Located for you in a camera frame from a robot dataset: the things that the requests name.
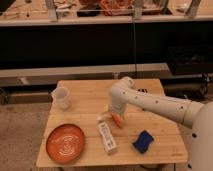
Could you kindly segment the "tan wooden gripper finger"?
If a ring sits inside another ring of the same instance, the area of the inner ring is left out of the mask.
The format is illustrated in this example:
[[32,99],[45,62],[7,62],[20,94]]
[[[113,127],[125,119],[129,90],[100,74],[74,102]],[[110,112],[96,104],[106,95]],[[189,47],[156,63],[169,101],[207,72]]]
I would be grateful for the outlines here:
[[103,114],[103,115],[101,115],[101,118],[102,119],[109,119],[109,118],[111,118],[111,115],[110,114]]

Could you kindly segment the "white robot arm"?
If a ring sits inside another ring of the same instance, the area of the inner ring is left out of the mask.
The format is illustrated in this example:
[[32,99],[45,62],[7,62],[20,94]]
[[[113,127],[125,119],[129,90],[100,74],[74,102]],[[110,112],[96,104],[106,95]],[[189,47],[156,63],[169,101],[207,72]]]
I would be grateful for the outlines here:
[[126,105],[132,104],[190,128],[189,171],[213,171],[213,101],[203,104],[139,92],[130,77],[113,83],[109,96],[109,112],[123,114]]

